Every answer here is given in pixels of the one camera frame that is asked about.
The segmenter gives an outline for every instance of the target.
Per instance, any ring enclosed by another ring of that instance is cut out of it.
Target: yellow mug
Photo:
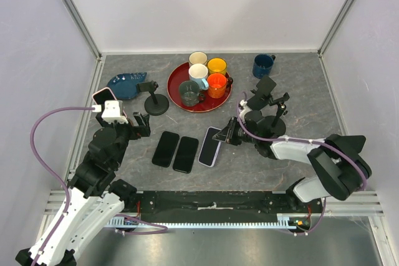
[[[226,75],[227,72],[227,63],[224,59],[215,58],[211,59],[208,62],[209,74],[219,73],[222,75]]]

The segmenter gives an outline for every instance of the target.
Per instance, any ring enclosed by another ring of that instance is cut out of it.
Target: orange mug
[[[226,78],[226,76],[220,73],[214,73],[208,77],[207,81],[209,83],[208,95],[211,98],[217,99],[223,97],[226,87],[229,87],[233,83],[233,78]]]

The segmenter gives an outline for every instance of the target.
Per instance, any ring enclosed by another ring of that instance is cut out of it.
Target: dark blue mug
[[[255,57],[252,73],[256,78],[262,79],[263,76],[269,75],[274,65],[275,55],[259,54]]]

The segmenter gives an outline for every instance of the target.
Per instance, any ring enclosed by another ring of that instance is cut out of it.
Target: white phone case
[[[111,90],[109,87],[104,87],[104,88],[102,88],[101,90],[95,92],[95,93],[92,95],[92,99],[93,99],[94,103],[98,104],[98,103],[95,101],[94,96],[95,96],[96,94],[98,94],[98,93],[101,93],[103,90],[109,90],[110,93],[111,93],[112,96],[113,96],[113,99],[114,99],[114,100],[118,100],[118,99],[115,97],[115,95],[113,94],[112,90]],[[123,114],[125,115],[125,118],[127,118],[127,114],[126,114],[125,110],[122,110],[122,111],[123,111]]]
[[[211,165],[204,164],[204,163],[202,163],[202,162],[200,161],[200,159],[199,159],[200,156],[201,156],[202,149],[203,149],[204,144],[205,144],[206,135],[208,135],[208,132],[209,132],[209,129],[210,129],[210,128],[220,130],[219,128],[215,128],[215,127],[212,127],[212,126],[209,127],[209,128],[206,130],[206,134],[205,134],[205,137],[204,137],[204,141],[202,142],[201,150],[199,151],[198,162],[199,162],[200,164],[202,164],[202,165],[205,165],[205,166],[207,166],[207,167],[209,167],[209,168],[212,168],[212,167],[214,166],[215,162],[216,162],[216,158],[218,157],[218,153],[219,153],[219,149],[220,149],[220,144],[221,144],[220,141],[219,141],[219,143],[218,143],[218,147],[216,148],[216,152],[215,152],[215,154],[214,154],[214,156],[213,156],[213,160],[212,160],[212,164],[211,164]]]

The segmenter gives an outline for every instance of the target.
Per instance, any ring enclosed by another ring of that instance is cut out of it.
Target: glass mug
[[[184,81],[179,86],[181,102],[187,107],[197,105],[205,100],[205,95],[200,93],[200,86],[194,81]]]
[[[227,63],[224,59],[215,58],[208,62],[209,74],[220,73],[226,75]]]
[[[214,73],[208,77],[209,89],[208,95],[211,98],[218,99],[223,97],[226,87],[229,87],[233,83],[233,78],[220,74]]]

